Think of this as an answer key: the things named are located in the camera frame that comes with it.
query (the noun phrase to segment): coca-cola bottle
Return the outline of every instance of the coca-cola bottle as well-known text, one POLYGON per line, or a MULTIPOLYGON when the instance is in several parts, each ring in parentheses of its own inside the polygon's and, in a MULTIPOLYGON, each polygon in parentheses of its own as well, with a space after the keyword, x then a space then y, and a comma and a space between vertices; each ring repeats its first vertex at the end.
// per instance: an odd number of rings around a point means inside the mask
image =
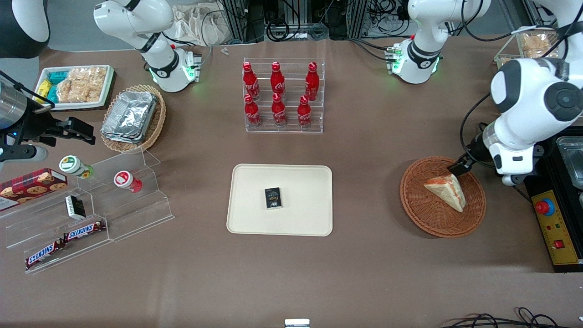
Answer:
POLYGON ((320 77, 317 69, 316 62, 311 62, 308 65, 308 74, 305 76, 305 95, 308 96, 308 100, 311 102, 316 100, 318 88, 320 87, 320 77))
POLYGON ((273 93, 278 93, 282 100, 286 98, 286 79, 276 61, 271 64, 271 90, 273 93))
POLYGON ((259 99, 259 81, 257 80, 257 75, 251 69, 251 63, 248 61, 243 63, 243 84, 245 85, 245 90, 254 100, 259 99))
POLYGON ((261 125, 261 116, 259 115, 257 104, 253 101, 253 96, 248 93, 245 95, 245 115, 247 116, 249 127, 258 128, 261 125))
POLYGON ((271 111, 273 112, 273 119, 275 126, 283 128, 287 124, 286 119, 286 105, 282 102, 282 97, 279 93, 273 94, 273 103, 271 104, 271 111))
POLYGON ((312 107, 308 104, 308 97, 300 97, 300 105, 297 108, 297 121, 302 130, 307 130, 312 125, 311 113, 312 107))

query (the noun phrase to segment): round wicker tray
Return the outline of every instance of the round wicker tray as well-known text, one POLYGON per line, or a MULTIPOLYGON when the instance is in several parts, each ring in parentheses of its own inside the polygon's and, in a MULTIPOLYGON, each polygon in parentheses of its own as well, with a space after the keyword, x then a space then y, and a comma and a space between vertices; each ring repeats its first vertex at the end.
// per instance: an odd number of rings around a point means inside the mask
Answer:
MULTIPOLYGON (((146 138, 141 144, 130 144, 128 142, 112 141, 104 137, 103 134, 101 135, 101 139, 103 140, 107 148, 113 151, 126 152, 140 146, 143 149, 148 149, 154 144, 154 142, 156 141, 156 139, 158 139, 158 136, 162 132, 162 126, 164 125, 164 120, 166 119, 166 104, 164 103, 164 99, 162 98, 160 92, 156 90, 156 88, 149 85, 135 85, 125 89, 124 91, 150 92, 156 95, 156 97, 158 98, 154 115, 152 115, 150 126, 148 127, 146 132, 146 138)), ((107 116, 109 116, 111 108, 113 107, 113 104, 118 99, 120 94, 121 92, 117 96, 115 96, 115 99, 110 103, 109 107, 107 108, 106 115, 103 118, 104 122, 106 121, 107 116)))
POLYGON ((453 159, 441 156, 422 158, 411 164, 401 179, 401 203, 411 220, 422 230, 442 238, 469 235, 486 214, 486 196, 472 172, 458 177, 466 197, 462 213, 423 186, 431 178, 451 174, 447 167, 453 163, 453 159))

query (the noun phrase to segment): clear acrylic stand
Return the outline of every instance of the clear acrylic stand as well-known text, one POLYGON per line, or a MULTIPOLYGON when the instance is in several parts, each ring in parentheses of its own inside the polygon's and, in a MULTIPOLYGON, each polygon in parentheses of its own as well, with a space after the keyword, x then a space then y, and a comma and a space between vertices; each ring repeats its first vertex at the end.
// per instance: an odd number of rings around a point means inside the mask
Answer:
POLYGON ((22 209, 0 217, 9 215, 8 220, 12 222, 6 227, 7 247, 24 251, 24 259, 27 259, 65 233, 105 220, 107 230, 74 239, 26 270, 26 273, 37 273, 174 218, 168 198, 158 189, 152 169, 159 163, 151 153, 137 148, 92 165, 94 174, 87 180, 68 176, 73 189, 23 205, 22 209), (142 181, 140 192, 132 193, 114 185, 113 178, 121 170, 130 171, 142 181), (65 207, 68 195, 83 201, 86 219, 78 221, 68 216, 65 207))
MULTIPOLYGON (((304 133, 322 134, 324 132, 324 79, 325 65, 323 59, 317 58, 245 58, 244 61, 251 63, 253 71, 259 80, 259 100, 255 103, 259 107, 259 115, 262 124, 258 128, 249 126, 245 117, 245 129, 250 133, 304 133), (283 76, 286 78, 286 98, 283 103, 286 105, 287 125, 284 127, 275 126, 271 104, 273 103, 271 91, 271 63, 279 62, 283 76), (309 129, 301 130, 297 119, 297 108, 300 105, 300 97, 305 94, 305 76, 308 73, 308 64, 315 61, 318 64, 318 75, 320 86, 316 100, 310 102, 312 107, 312 124, 309 129)), ((243 86, 243 96, 247 93, 243 86)))

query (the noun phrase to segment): red emergency stop button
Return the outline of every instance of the red emergency stop button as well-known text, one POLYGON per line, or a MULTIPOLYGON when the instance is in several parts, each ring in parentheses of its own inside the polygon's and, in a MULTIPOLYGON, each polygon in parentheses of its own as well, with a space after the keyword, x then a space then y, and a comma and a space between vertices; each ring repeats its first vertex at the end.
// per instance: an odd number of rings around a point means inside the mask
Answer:
POLYGON ((563 243, 563 240, 555 240, 554 247, 555 248, 565 248, 565 243, 563 243))
POLYGON ((537 213, 549 217, 554 213, 553 201, 548 198, 543 198, 535 204, 535 210, 537 213))

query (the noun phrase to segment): table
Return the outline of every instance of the table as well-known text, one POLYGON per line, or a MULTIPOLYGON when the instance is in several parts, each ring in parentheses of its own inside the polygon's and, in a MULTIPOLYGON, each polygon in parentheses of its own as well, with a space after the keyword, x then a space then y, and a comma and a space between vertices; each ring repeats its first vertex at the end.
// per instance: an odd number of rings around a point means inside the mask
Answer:
MULTIPOLYGON (((378 41, 392 44, 395 40, 378 41)), ((486 217, 471 235, 437 239, 417 228, 399 200, 416 159, 457 158, 463 115, 489 90, 502 42, 451 38, 425 84, 408 85, 347 41, 229 46, 215 51, 200 83, 164 93, 168 116, 150 149, 175 219, 118 243, 25 275, 22 254, 0 247, 0 320, 9 327, 438 327, 514 307, 575 326, 580 274, 551 274, 532 206, 492 171, 476 166, 486 217), (244 57, 325 57, 323 135, 254 135, 243 126, 244 57), (327 165, 333 172, 334 229, 325 238, 234 235, 226 229, 231 171, 239 163, 327 165)), ((41 66, 110 64, 115 93, 152 84, 137 51, 47 51, 41 66)), ((496 118, 491 100, 472 114, 496 118)), ((99 135, 103 111, 74 113, 99 135)), ((55 115, 64 118, 68 114, 55 115)), ((115 155, 59 140, 42 165, 69 153, 95 163, 115 155)), ((6 180, 41 164, 6 164, 6 180)), ((0 233, 0 245, 5 235, 0 233)))

